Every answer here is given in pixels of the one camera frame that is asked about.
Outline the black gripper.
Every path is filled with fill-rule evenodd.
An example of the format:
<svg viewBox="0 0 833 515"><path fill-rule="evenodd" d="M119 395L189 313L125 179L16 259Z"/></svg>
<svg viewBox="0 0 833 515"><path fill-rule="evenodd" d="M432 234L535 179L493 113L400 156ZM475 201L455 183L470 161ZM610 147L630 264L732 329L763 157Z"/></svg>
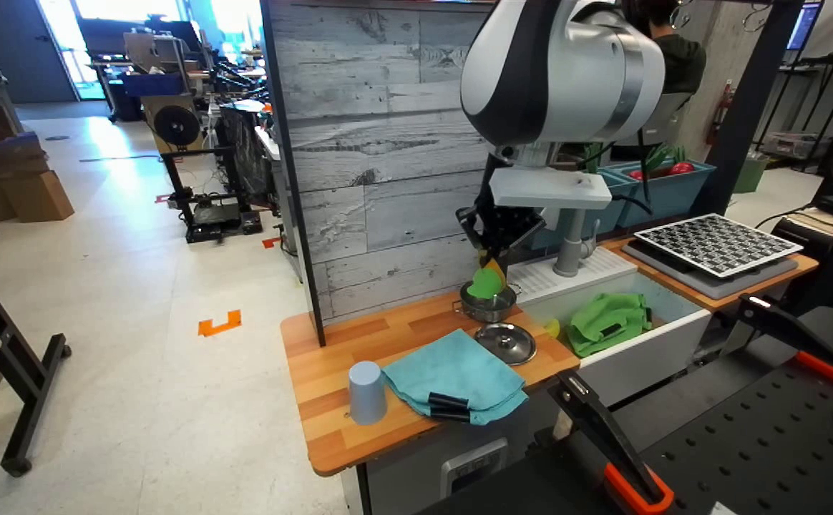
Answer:
<svg viewBox="0 0 833 515"><path fill-rule="evenodd" d="M478 199L470 207L461 207L455 211L455 220L464 229L465 240L478 250L480 264L497 262L501 266L508 266L520 259L520 243L544 226L544 217L538 209L494 203L488 179L497 170L505 170L505 161L488 156L484 163Z"/></svg>

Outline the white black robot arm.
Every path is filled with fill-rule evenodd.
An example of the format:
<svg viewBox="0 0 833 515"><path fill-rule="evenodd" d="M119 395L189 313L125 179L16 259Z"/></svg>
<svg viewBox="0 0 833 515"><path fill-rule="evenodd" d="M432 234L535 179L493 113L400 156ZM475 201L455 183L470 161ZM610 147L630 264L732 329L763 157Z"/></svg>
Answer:
<svg viewBox="0 0 833 515"><path fill-rule="evenodd" d="M557 147L613 143L639 131L663 93L663 54L619 0L497 0L464 57L457 97L493 147L465 229L484 262L561 211L607 209L598 173L556 170Z"/></svg>

